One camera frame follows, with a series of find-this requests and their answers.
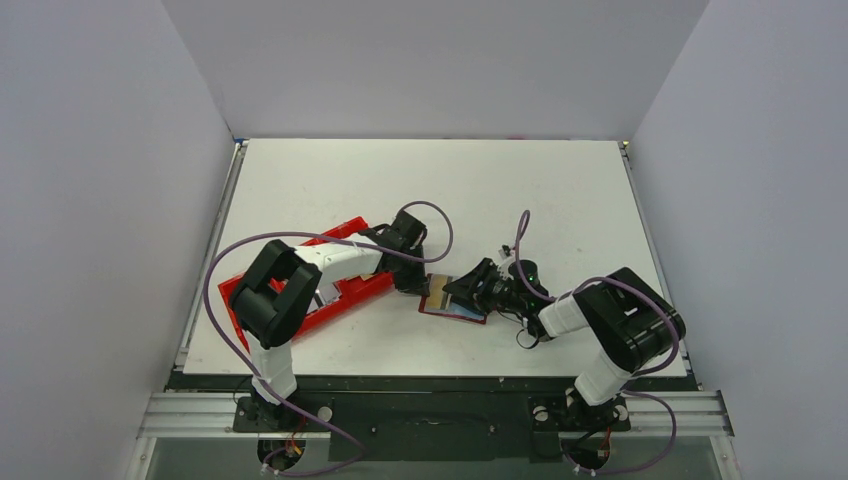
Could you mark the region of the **yellow credit card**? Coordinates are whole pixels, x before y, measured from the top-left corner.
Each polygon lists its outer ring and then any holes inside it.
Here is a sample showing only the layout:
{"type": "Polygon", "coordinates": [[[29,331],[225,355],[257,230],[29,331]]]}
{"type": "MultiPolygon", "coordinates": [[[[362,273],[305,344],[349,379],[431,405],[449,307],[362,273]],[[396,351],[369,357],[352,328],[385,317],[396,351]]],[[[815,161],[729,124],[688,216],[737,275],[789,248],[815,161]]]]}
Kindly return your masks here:
{"type": "Polygon", "coordinates": [[[429,276],[429,295],[422,299],[422,312],[442,313],[448,311],[450,295],[444,291],[444,287],[452,279],[452,276],[443,274],[431,274],[429,276]]]}

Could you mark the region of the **red leather card holder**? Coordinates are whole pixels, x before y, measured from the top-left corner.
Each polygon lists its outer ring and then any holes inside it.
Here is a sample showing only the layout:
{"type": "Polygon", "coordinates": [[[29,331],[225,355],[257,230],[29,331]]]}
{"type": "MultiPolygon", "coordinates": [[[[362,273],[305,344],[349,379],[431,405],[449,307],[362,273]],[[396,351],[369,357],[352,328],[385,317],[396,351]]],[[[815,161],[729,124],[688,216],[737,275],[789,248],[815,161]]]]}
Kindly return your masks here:
{"type": "Polygon", "coordinates": [[[452,320],[459,320],[459,321],[469,322],[469,323],[478,324],[478,325],[485,325],[487,323],[487,316],[485,314],[480,314],[479,312],[467,309],[464,306],[462,306],[458,303],[455,303],[453,301],[452,295],[451,294],[449,294],[449,295],[450,295],[450,305],[448,307],[447,312],[442,312],[442,313],[422,312],[421,311],[421,305],[423,303],[422,299],[426,296],[421,297],[421,300],[419,302],[418,312],[421,313],[421,314],[424,314],[424,315],[448,318],[448,319],[452,319],[452,320]]]}

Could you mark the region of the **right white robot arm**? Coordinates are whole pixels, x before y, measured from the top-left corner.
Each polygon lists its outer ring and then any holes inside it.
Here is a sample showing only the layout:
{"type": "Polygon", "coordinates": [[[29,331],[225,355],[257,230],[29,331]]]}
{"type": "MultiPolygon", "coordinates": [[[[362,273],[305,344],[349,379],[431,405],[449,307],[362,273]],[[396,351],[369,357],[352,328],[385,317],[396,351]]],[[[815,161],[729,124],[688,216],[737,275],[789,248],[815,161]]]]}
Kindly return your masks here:
{"type": "Polygon", "coordinates": [[[553,297],[541,285],[535,262],[521,259],[500,267],[485,258],[442,290],[477,314],[519,317],[538,343],[585,329],[594,334],[599,353],[563,402],[566,418],[578,427],[592,425],[605,403],[634,378],[652,372],[655,358],[673,360],[685,336],[676,310],[628,267],[553,297]]]}

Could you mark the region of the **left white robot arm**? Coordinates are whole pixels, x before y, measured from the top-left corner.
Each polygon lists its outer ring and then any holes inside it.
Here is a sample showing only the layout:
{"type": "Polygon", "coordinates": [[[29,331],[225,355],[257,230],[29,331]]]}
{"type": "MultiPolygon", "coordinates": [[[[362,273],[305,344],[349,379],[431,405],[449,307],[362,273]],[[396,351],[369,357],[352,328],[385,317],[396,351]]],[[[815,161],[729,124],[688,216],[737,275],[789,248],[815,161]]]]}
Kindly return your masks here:
{"type": "Polygon", "coordinates": [[[426,226],[400,212],[387,226],[366,228],[346,238],[326,237],[311,246],[268,242],[230,295],[229,306],[246,331],[256,373],[253,390],[262,399],[259,416],[272,429],[291,427],[298,402],[292,339],[321,288],[342,280],[389,273],[404,294],[425,295],[423,258],[426,226]]]}

